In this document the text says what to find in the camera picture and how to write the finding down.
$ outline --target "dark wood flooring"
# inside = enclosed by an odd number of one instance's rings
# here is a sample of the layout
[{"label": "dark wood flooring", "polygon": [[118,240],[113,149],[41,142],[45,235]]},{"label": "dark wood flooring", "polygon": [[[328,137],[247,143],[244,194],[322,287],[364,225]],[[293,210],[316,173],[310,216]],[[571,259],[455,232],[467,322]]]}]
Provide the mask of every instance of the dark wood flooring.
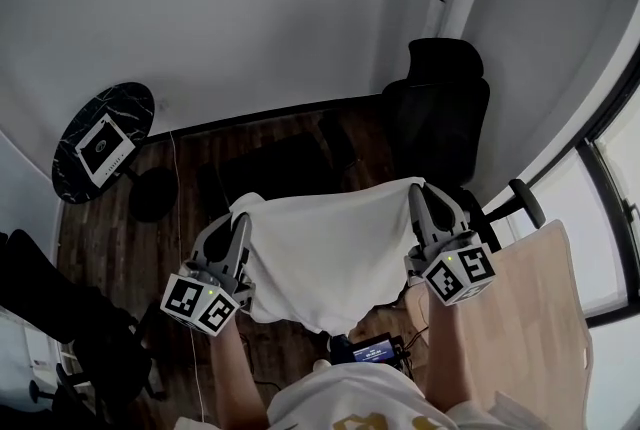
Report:
[{"label": "dark wood flooring", "polygon": [[[337,114],[359,157],[344,176],[343,190],[360,190],[393,179],[389,148],[375,110],[349,108],[338,110]],[[181,259],[187,258],[196,236],[208,223],[198,198],[197,168],[207,162],[218,166],[253,148],[302,131],[312,132],[328,153],[317,127],[320,118],[320,112],[305,113],[176,139],[182,252],[178,205],[157,223],[136,222],[128,213],[131,182],[125,178],[95,201],[65,206],[58,268],[73,282],[99,287],[116,306],[141,318],[149,303],[162,297],[169,275],[177,271]],[[169,140],[145,146],[132,167],[144,172],[155,166],[173,168]],[[300,324],[281,321],[263,325],[245,315],[239,315],[238,322],[250,343],[256,380],[284,387],[311,372],[316,359],[328,356],[325,340]],[[401,334],[406,343],[415,329],[404,310],[376,309],[350,337],[357,342],[383,332]],[[200,333],[194,333],[194,338],[205,417],[215,422],[208,341]],[[199,420],[201,411],[188,328],[160,314],[149,332],[147,345],[157,358],[168,398],[158,402],[143,392],[128,409],[133,426],[171,429],[180,416]],[[417,341],[411,352],[414,375],[420,383],[426,369],[426,347],[422,340]],[[267,404],[277,392],[271,385],[261,384],[258,388]]]}]

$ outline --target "baseboard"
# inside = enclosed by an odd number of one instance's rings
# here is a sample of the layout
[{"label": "baseboard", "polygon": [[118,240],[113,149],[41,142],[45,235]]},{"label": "baseboard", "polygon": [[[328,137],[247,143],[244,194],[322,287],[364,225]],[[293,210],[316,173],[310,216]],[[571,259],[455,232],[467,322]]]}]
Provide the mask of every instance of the baseboard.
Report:
[{"label": "baseboard", "polygon": [[[284,108],[275,108],[273,110],[265,110],[264,112],[256,112],[253,114],[239,115],[229,119],[221,119],[219,121],[207,122],[196,126],[188,126],[186,128],[178,128],[171,130],[175,137],[184,137],[186,135],[194,135],[206,131],[219,130],[230,126],[240,126],[243,124],[251,124],[267,119],[277,119],[286,117],[287,115],[304,114],[309,112],[322,112],[324,110],[334,110],[337,108],[353,108],[358,106],[374,105],[380,94],[368,94],[366,96],[356,96],[353,98],[330,99],[328,101],[318,101],[316,103],[305,103],[303,105],[287,106]],[[147,137],[145,144],[153,144],[169,140],[169,132],[158,133]]]}]

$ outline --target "gold print on shirt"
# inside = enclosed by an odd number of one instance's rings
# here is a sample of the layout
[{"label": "gold print on shirt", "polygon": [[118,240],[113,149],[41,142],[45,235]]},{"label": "gold print on shirt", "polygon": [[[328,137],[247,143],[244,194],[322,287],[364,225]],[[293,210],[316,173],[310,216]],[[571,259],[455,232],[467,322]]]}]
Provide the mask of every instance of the gold print on shirt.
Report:
[{"label": "gold print on shirt", "polygon": [[382,414],[372,412],[366,418],[351,414],[333,424],[333,430],[389,430],[387,418]]},{"label": "gold print on shirt", "polygon": [[418,416],[411,423],[415,430],[445,430],[445,427],[435,419],[425,418],[424,416]]}]

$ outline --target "towel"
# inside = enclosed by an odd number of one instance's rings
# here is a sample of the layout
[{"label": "towel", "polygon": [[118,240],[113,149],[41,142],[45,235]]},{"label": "towel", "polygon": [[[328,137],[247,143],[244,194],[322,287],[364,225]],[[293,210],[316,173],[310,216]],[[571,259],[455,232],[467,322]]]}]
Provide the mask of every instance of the towel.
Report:
[{"label": "towel", "polygon": [[256,285],[251,317],[286,319],[312,332],[348,334],[376,305],[394,302],[406,281],[404,257],[418,241],[406,178],[358,192],[271,201],[245,194],[235,220],[251,219],[245,273]]}]

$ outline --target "round black table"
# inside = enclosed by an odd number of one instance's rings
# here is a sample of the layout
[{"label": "round black table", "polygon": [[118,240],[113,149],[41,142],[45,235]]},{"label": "round black table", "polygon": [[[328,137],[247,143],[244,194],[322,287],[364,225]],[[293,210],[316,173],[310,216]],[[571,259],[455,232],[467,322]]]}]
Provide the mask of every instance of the round black table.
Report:
[{"label": "round black table", "polygon": [[[76,145],[91,128],[108,113],[135,149],[97,187],[86,173]],[[53,188],[63,201],[81,204],[101,196],[126,174],[134,182],[129,194],[129,210],[142,222],[154,222],[166,215],[175,203],[178,185],[175,174],[164,167],[155,167],[138,176],[130,168],[149,134],[155,104],[151,91],[141,83],[121,83],[101,92],[89,101],[73,118],[56,148],[51,179]]]}]

